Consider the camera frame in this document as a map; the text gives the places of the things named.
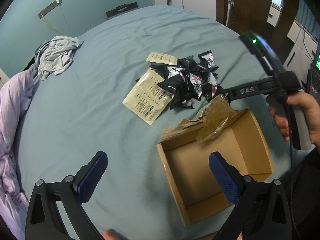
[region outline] black pants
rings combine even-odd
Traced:
[[[313,239],[320,232],[320,154],[312,150],[294,169],[293,178],[293,217],[300,233],[300,239]],[[285,174],[282,179],[284,190],[290,201],[292,174]],[[299,239],[292,226],[292,239]]]

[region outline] gray handle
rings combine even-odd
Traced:
[[[269,104],[269,106],[273,107],[276,110],[277,115],[287,118],[284,106],[278,103],[272,94],[267,96],[266,102]],[[309,137],[309,129],[303,109],[300,106],[289,107],[292,107],[294,113],[293,118],[291,118],[292,137],[296,138],[296,140],[299,140],[293,141],[292,144],[297,150],[307,151],[311,148],[311,142]]]

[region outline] human hand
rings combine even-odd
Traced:
[[[309,129],[310,141],[320,150],[320,107],[317,101],[312,95],[299,91],[288,96],[287,104],[290,106],[301,106],[303,108]],[[273,117],[282,138],[288,142],[290,139],[288,120],[278,116],[275,109],[270,106],[269,114]]]
[[[102,234],[103,238],[105,240],[120,240],[118,237],[116,237],[115,235],[112,234],[112,232],[110,230],[106,230],[103,232]]]

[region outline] blue curtain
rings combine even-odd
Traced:
[[[296,20],[304,26],[311,35],[319,41],[320,36],[320,26],[317,22],[316,18],[313,16],[311,10],[308,5],[304,2],[304,0],[299,0],[299,8],[296,16]]]

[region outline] pile of snack packets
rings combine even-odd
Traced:
[[[200,101],[204,95],[211,101],[222,89],[216,80],[218,74],[215,71],[219,67],[214,63],[211,50],[198,57],[200,63],[196,63],[193,56],[177,60],[173,56],[153,52],[148,57],[150,68],[164,78],[158,86],[172,95],[170,109],[193,108],[192,98]]]

